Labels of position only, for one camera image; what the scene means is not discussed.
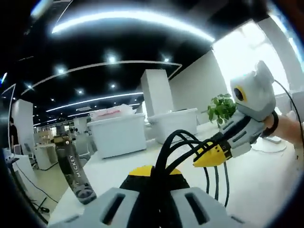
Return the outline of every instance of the white pillar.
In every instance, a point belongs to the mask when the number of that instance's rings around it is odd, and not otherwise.
[[[290,84],[290,90],[301,90],[301,87],[304,85],[303,72],[300,62],[286,35],[271,18],[260,21],[258,25],[270,40],[282,62],[287,80]]]
[[[86,119],[87,117],[75,118],[74,127],[78,129],[79,133],[83,133],[86,130]]]
[[[33,104],[24,100],[17,100],[12,105],[12,117],[18,131],[18,141],[23,153],[28,154],[25,143],[34,151]]]
[[[141,78],[148,116],[173,111],[171,89],[165,70],[145,70]]]

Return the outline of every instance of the white storage bin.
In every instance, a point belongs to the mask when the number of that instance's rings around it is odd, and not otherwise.
[[[192,108],[148,117],[156,135],[156,141],[163,144],[176,130],[186,130],[191,134],[196,134],[196,112],[197,108]],[[180,140],[180,137],[176,136],[173,142],[177,140]]]
[[[87,124],[100,157],[107,158],[147,148],[144,114],[132,114]]]

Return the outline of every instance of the floor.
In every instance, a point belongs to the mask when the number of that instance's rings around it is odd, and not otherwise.
[[[65,193],[68,188],[68,184],[59,165],[56,164],[47,171],[34,169],[34,172],[38,180],[38,187],[45,191],[54,200],[59,201],[63,193]],[[46,201],[42,205],[50,210],[50,213],[42,214],[46,220],[49,220],[49,215],[53,212],[56,205],[57,203],[47,197]]]

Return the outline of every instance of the potted plant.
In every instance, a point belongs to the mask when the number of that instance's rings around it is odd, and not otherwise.
[[[221,124],[226,123],[236,111],[236,104],[231,99],[230,94],[220,94],[211,99],[211,105],[208,105],[209,120],[217,120],[218,128]]]

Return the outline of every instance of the ceiling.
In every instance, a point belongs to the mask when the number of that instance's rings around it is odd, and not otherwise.
[[[210,50],[211,41],[164,26],[163,21],[151,23],[132,18],[100,19],[52,33],[55,25],[81,16],[135,10],[178,19],[204,31],[215,40],[252,16],[248,7],[238,0],[54,1],[25,32],[16,55],[18,59],[13,66],[0,68],[1,75],[7,72],[4,88],[17,83],[16,99],[30,101],[36,107],[34,124],[51,118],[58,118],[59,122],[74,118],[68,116],[76,114],[76,109],[84,106],[94,110],[140,103],[143,95],[129,95],[46,112],[89,99],[141,92],[138,87],[145,69],[164,69],[172,78]],[[109,63],[110,57],[114,57],[116,62],[88,67]]]

